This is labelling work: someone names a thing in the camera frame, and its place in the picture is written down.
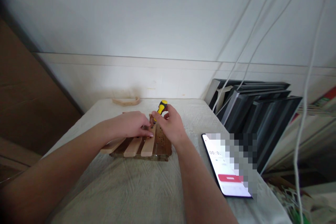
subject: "timer app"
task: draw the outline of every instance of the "timer app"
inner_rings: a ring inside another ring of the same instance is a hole
[[[202,137],[222,193],[226,196],[251,197],[248,189],[242,183],[243,178],[239,178],[240,176],[233,172],[221,155],[220,148],[212,144],[213,140],[210,140],[207,135],[204,134]]]

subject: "red button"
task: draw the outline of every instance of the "red button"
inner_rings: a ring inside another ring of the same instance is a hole
[[[218,178],[222,182],[238,182],[238,183],[241,183],[241,181],[239,180],[239,176],[236,176],[236,175],[218,174]]]

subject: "screwdriver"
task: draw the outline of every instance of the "screwdriver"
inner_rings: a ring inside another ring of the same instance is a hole
[[[167,105],[168,105],[168,102],[167,102],[166,100],[162,100],[162,101],[160,102],[159,109],[157,110],[157,112],[158,112],[159,114],[162,114],[163,110],[167,107]]]

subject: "white tablecloth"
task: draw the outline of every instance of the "white tablecloth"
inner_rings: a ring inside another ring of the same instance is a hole
[[[186,132],[206,167],[211,166],[202,133],[227,134],[208,105],[199,99],[168,101],[180,113]],[[111,99],[98,101],[46,154],[79,136],[100,121],[123,111],[155,110],[159,99],[142,99],[122,107]],[[227,198],[239,223],[291,223],[283,207],[258,175],[258,200]],[[183,192],[177,154],[168,162],[112,158],[98,154],[70,193],[50,214],[52,223],[184,223]]]

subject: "forearm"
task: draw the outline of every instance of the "forearm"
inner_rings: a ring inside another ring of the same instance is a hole
[[[175,146],[181,170],[184,205],[189,223],[237,223],[203,160],[187,138]]]
[[[99,125],[58,148],[3,188],[13,222],[42,222],[106,144]]]

